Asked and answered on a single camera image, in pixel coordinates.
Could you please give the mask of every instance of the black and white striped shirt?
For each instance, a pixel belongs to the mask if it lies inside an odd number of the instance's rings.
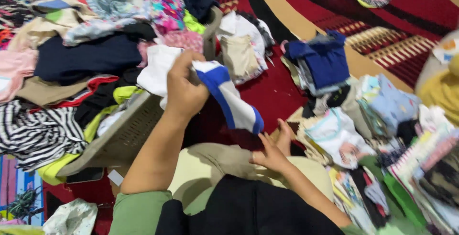
[[[88,144],[73,117],[77,108],[43,109],[28,114],[19,100],[0,105],[0,153],[17,159],[16,168],[30,172],[77,154]]]

